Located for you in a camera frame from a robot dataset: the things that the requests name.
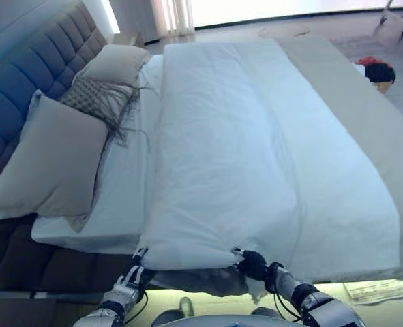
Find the bed frame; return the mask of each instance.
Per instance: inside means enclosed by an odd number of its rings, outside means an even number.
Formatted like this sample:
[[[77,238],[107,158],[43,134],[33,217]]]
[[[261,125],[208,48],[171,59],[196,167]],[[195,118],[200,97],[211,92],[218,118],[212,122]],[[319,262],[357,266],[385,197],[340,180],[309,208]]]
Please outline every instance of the bed frame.
[[[75,3],[0,63],[0,173],[12,155],[36,89],[55,99],[106,40]],[[0,221],[0,290],[102,292],[130,263],[127,255],[87,254],[31,239],[35,215]]]

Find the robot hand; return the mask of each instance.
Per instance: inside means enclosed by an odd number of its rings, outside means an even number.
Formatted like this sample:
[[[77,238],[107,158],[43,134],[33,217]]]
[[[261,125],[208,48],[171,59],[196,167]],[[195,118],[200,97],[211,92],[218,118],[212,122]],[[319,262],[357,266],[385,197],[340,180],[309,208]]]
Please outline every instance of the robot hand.
[[[346,304],[319,292],[312,284],[294,279],[283,265],[269,267],[264,257],[254,251],[233,249],[241,255],[237,270],[252,279],[265,282],[265,289],[277,293],[300,313],[303,324],[311,327],[365,327],[360,317]]]
[[[145,269],[140,264],[146,252],[146,249],[139,249],[132,258],[128,274],[120,276],[113,289],[104,294],[98,308],[78,320],[74,327],[124,326],[125,313],[142,299],[145,288],[155,275],[155,271]]]

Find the wire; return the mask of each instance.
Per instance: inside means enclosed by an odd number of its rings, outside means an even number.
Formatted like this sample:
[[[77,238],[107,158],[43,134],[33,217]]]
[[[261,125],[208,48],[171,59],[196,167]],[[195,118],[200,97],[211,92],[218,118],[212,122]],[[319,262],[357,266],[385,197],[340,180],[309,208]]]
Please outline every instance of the wire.
[[[277,309],[277,312],[278,312],[278,314],[280,315],[280,317],[281,317],[283,320],[287,320],[287,319],[282,315],[282,313],[280,312],[280,309],[278,308],[277,300],[276,300],[275,294],[274,294],[274,304],[275,304],[275,308]]]
[[[124,323],[124,326],[127,326],[127,324],[128,324],[129,322],[131,322],[134,318],[136,318],[138,315],[140,315],[140,314],[142,313],[142,311],[144,311],[145,307],[146,307],[147,304],[148,304],[148,294],[144,291],[144,295],[145,295],[145,304],[142,306],[142,309],[139,310],[139,312],[138,312],[136,315],[134,315],[134,316],[131,317],[129,320],[127,320],[127,321]]]
[[[277,300],[275,299],[275,296],[277,296],[278,300],[280,301],[280,304],[286,309],[286,311],[289,312],[290,315],[292,315],[293,317],[297,318],[298,320],[301,320],[301,317],[300,317],[299,315],[296,315],[296,314],[293,313],[291,310],[289,310],[289,308],[288,308],[286,305],[284,305],[282,299],[280,298],[280,295],[278,295],[277,283],[276,283],[276,281],[274,281],[273,286],[274,286],[274,293],[275,293],[275,294],[274,294],[275,308],[277,309],[277,311],[278,311],[280,317],[282,317],[282,318],[284,319],[283,315],[280,313],[280,311],[279,311],[279,309],[278,309]]]
[[[280,301],[280,304],[286,309],[286,311],[289,312],[290,315],[292,315],[293,317],[295,317],[297,319],[301,319],[301,317],[299,315],[293,313],[291,310],[288,309],[288,307],[286,305],[284,305],[284,303],[283,303],[282,299],[280,298],[280,296],[278,295],[278,293],[277,293],[277,297],[278,297],[278,300]]]

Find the rug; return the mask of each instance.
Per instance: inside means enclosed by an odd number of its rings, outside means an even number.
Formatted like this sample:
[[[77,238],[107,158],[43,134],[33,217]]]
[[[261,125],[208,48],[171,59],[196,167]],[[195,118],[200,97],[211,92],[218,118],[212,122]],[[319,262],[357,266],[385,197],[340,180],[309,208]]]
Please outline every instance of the rug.
[[[395,84],[385,94],[386,98],[403,114],[403,58],[382,45],[372,36],[349,37],[331,40],[331,43],[350,61],[374,56],[392,65],[396,74]]]

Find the gray pillow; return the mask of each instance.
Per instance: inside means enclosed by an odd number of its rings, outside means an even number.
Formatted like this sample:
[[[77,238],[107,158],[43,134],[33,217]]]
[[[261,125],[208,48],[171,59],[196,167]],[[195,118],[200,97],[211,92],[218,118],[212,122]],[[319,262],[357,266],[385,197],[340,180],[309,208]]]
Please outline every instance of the gray pillow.
[[[79,232],[106,137],[96,118],[43,95],[32,101],[20,143],[0,174],[0,219],[64,216]]]
[[[150,58],[151,54],[145,49],[109,44],[101,49],[78,76],[137,87],[139,71]]]

